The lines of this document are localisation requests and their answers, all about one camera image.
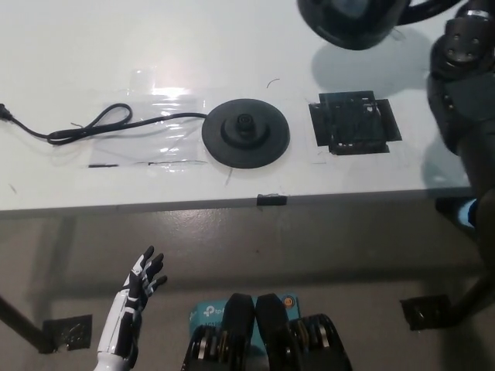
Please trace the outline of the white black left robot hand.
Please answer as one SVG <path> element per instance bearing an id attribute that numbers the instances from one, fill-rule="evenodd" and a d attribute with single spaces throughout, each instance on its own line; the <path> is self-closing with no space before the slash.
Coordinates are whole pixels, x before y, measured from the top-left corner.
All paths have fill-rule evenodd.
<path id="1" fill-rule="evenodd" d="M 161 275 L 164 255 L 155 254 L 153 246 L 138 257 L 125 282 L 115 295 L 97 347 L 122 359 L 138 350 L 142 313 L 151 296 L 168 281 Z"/>

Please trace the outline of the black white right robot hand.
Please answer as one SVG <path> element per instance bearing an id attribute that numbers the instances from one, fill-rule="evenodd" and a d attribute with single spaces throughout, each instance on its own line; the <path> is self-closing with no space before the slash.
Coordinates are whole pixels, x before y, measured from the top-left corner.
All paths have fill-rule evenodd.
<path id="1" fill-rule="evenodd" d="M 456 12 L 456 18 L 476 15 L 487 18 L 494 17 L 494 0 L 469 0 Z"/>

